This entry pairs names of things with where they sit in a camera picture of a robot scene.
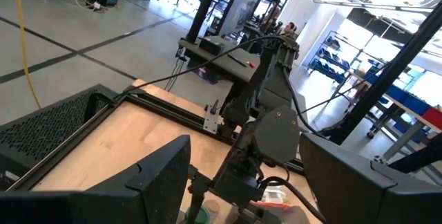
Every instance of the wooden table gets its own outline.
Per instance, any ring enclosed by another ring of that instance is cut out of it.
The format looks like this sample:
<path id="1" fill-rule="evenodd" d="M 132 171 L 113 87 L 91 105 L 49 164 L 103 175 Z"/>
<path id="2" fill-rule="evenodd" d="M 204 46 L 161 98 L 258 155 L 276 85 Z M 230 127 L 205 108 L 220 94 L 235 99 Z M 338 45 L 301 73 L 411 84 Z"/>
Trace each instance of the wooden table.
<path id="1" fill-rule="evenodd" d="M 156 86 L 144 87 L 147 93 L 176 104 L 183 109 L 204 117 L 204 109 L 194 103 L 168 93 Z M 215 176 L 230 146 L 211 139 L 197 131 L 183 127 L 130 103 L 123 103 L 105 119 L 83 142 L 73 149 L 33 190 L 85 190 L 117 174 L 141 160 L 151 152 L 182 134 L 191 136 L 191 163 L 203 174 Z M 262 166 L 265 176 L 286 177 L 284 169 Z M 304 177 L 290 173 L 294 185 L 312 205 L 315 204 L 309 185 Z M 319 223 L 302 203 L 286 188 L 290 205 L 299 205 L 310 223 Z M 216 200 L 220 214 L 216 223 L 224 223 L 231 206 L 216 196 L 207 193 L 206 199 Z M 181 209 L 190 206 L 191 195 L 186 190 Z"/>

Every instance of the gray floor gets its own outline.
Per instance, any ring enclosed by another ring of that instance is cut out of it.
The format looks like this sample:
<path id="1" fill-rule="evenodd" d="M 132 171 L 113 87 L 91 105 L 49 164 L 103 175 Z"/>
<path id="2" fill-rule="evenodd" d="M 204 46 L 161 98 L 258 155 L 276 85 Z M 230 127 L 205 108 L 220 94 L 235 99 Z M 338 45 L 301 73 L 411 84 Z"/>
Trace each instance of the gray floor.
<path id="1" fill-rule="evenodd" d="M 119 8 L 102 14 L 79 9 L 73 0 L 22 1 L 32 81 L 43 106 L 96 84 L 122 91 L 132 82 L 103 63 L 146 81 L 170 75 L 177 41 L 187 33 L 194 15 L 156 0 L 119 0 Z M 15 0 L 0 0 L 0 124 L 37 110 L 21 71 L 17 23 Z M 308 75 L 304 68 L 294 70 L 291 80 L 306 97 L 307 107 L 329 98 L 336 86 L 319 73 Z M 178 79 L 172 92 L 204 106 L 222 100 L 230 85 L 210 85 L 190 73 Z M 309 120 L 317 129 L 327 127 L 342 118 L 346 106 L 345 99 L 337 99 L 310 111 Z M 385 152 L 392 142 L 381 134 L 368 140 L 370 126 L 363 120 L 343 146 L 368 158 Z M 419 178 L 428 179 L 425 174 Z"/>

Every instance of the table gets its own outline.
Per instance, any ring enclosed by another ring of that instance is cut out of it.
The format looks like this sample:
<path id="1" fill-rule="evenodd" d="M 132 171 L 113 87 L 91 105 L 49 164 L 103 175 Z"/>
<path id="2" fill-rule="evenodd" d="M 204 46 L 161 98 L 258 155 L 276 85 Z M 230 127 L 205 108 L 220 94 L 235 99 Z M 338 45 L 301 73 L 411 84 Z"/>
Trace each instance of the table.
<path id="1" fill-rule="evenodd" d="M 210 37 L 213 41 L 218 41 L 225 45 L 224 51 L 229 50 L 231 48 L 236 47 L 236 45 L 230 43 L 229 41 L 221 38 L 220 36 Z M 210 59 L 213 59 L 215 55 L 202 50 L 200 48 L 199 43 L 192 44 L 187 40 L 181 39 L 178 42 L 178 45 L 186 48 L 185 55 L 190 59 L 195 60 L 198 63 L 207 62 Z M 255 63 L 256 67 L 243 67 L 235 62 L 233 59 L 228 57 L 227 55 L 221 57 L 220 59 L 211 62 L 206 67 L 208 69 L 214 70 L 223 76 L 226 80 L 233 82 L 234 84 L 246 84 L 249 83 L 251 76 L 255 73 L 256 68 L 260 64 L 260 57 L 258 55 L 252 55 L 247 51 L 239 48 L 236 49 L 230 54 L 238 59 L 242 59 L 244 61 Z"/>
<path id="2" fill-rule="evenodd" d="M 344 81 L 342 83 L 339 84 L 339 86 L 333 92 L 333 95 L 331 97 L 334 97 L 335 95 L 337 95 L 339 93 L 339 90 L 343 87 L 345 82 L 351 76 L 356 77 L 356 79 L 358 79 L 361 82 L 364 81 L 364 78 L 355 74 L 354 72 L 352 72 L 352 71 L 348 71 L 348 72 L 349 72 L 348 76 L 344 79 Z M 368 81 L 364 81 L 364 84 L 366 84 L 368 86 L 372 85 Z M 432 123 L 428 122 L 422 116 L 413 112 L 412 110 L 410 110 L 409 108 L 404 106 L 402 103 L 400 103 L 397 100 L 395 100 L 394 98 L 390 97 L 388 94 L 384 94 L 384 96 L 386 98 L 388 98 L 389 100 L 391 100 L 393 102 L 393 104 L 397 105 L 397 107 L 403 109 L 405 112 L 407 112 L 410 115 L 412 115 L 413 117 L 415 117 L 417 119 L 417 121 L 383 154 L 383 159 L 389 160 L 391 157 L 394 156 L 394 154 L 398 153 L 402 149 L 402 147 L 404 147 L 413 138 L 413 136 L 416 135 L 424 126 L 428 126 L 429 128 L 433 129 L 437 133 L 441 132 L 441 130 L 438 127 L 436 127 Z"/>
<path id="3" fill-rule="evenodd" d="M 249 41 L 255 39 L 256 37 L 261 37 L 264 35 L 259 28 L 252 26 L 250 23 L 246 23 L 244 25 L 243 32 L 249 33 L 249 36 L 246 39 L 242 38 L 241 42 Z M 247 50 L 247 52 L 250 52 L 252 46 L 253 43 L 249 44 L 248 46 L 245 46 L 243 49 Z"/>
<path id="4" fill-rule="evenodd" d="M 142 83 L 144 82 L 137 80 L 133 84 L 140 85 Z M 153 85 L 144 87 L 144 90 L 204 117 L 204 109 L 201 106 Z M 88 189 L 182 134 L 190 134 L 191 136 L 192 165 L 195 165 L 203 174 L 213 177 L 230 146 L 126 102 L 74 148 L 33 190 Z M 263 165 L 262 170 L 266 177 L 280 176 L 284 178 L 286 176 L 284 169 L 279 167 L 269 168 Z M 304 177 L 290 173 L 290 183 L 314 205 L 313 196 Z M 306 213 L 310 223 L 319 223 L 288 189 L 284 188 L 283 190 L 287 194 L 290 205 L 299 205 Z M 218 202 L 220 214 L 216 223 L 223 223 L 231 206 L 211 193 L 206 194 L 206 199 Z M 191 195 L 186 191 L 181 209 L 185 211 L 190 206 L 190 202 Z"/>

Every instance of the window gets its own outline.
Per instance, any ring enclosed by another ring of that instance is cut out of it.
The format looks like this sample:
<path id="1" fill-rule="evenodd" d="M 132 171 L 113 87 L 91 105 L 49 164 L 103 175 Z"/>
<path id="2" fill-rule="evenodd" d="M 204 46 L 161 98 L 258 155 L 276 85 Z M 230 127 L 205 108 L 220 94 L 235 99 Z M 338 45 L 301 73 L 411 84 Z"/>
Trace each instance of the window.
<path id="1" fill-rule="evenodd" d="M 441 84 L 442 76 L 426 71 L 422 77 L 417 80 L 409 92 L 417 95 L 432 106 L 442 105 L 441 92 L 435 90 L 435 86 Z"/>

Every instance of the metal rod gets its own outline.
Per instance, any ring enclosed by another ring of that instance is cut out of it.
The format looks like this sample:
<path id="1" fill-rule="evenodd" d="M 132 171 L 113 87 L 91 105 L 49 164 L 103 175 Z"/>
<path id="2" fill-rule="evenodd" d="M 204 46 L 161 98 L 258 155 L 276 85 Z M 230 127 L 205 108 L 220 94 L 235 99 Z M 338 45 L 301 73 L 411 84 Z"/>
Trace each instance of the metal rod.
<path id="1" fill-rule="evenodd" d="M 201 4 L 198 8 L 198 11 L 196 12 L 195 19 L 193 19 L 191 29 L 189 30 L 189 33 L 187 33 L 187 41 L 195 43 L 211 4 L 212 0 L 201 0 Z"/>
<path id="2" fill-rule="evenodd" d="M 417 32 L 404 45 L 401 51 L 390 62 L 390 65 L 379 76 L 365 96 L 359 100 L 353 110 L 342 122 L 330 132 L 330 140 L 342 144 L 369 110 L 379 101 L 394 80 L 407 68 L 408 64 L 421 52 L 422 48 L 442 27 L 442 2 L 428 15 Z"/>
<path id="3" fill-rule="evenodd" d="M 380 38 L 383 38 L 383 37 L 384 37 L 385 33 L 387 33 L 387 31 L 390 29 L 390 27 L 392 27 L 393 23 L 394 23 L 394 21 L 392 20 L 392 21 L 390 22 L 390 24 L 388 25 L 388 27 L 384 30 L 384 33 L 382 33 L 382 35 L 380 36 Z"/>

